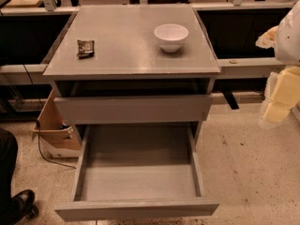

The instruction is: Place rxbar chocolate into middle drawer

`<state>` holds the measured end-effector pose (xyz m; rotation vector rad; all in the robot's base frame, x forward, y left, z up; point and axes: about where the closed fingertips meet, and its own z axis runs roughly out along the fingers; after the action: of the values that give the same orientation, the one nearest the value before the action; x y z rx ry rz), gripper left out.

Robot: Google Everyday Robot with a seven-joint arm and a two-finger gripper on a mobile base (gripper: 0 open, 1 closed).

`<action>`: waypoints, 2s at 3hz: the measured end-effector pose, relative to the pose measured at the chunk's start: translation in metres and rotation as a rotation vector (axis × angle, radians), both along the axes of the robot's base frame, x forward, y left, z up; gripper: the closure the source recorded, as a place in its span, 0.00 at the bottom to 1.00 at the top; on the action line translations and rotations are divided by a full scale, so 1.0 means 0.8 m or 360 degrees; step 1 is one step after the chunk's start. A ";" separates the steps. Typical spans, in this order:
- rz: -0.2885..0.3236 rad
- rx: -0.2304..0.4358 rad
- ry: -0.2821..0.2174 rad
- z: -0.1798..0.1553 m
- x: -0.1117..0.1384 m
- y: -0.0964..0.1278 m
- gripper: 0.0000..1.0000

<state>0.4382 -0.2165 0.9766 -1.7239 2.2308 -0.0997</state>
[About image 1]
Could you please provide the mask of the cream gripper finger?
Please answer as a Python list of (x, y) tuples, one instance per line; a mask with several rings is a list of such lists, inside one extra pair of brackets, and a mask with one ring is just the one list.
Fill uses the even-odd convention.
[(300, 67), (287, 67), (277, 75), (271, 101), (293, 108), (300, 101)]
[(264, 101), (262, 103), (259, 125), (265, 129), (275, 128), (285, 120), (289, 113), (290, 110), (285, 107)]

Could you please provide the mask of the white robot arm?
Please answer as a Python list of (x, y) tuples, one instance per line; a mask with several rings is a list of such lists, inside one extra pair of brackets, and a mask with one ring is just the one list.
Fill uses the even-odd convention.
[(270, 74), (261, 108), (260, 126), (274, 128), (300, 102), (300, 1), (279, 25), (261, 35), (255, 45), (264, 49), (273, 48), (275, 58), (285, 65), (279, 73)]

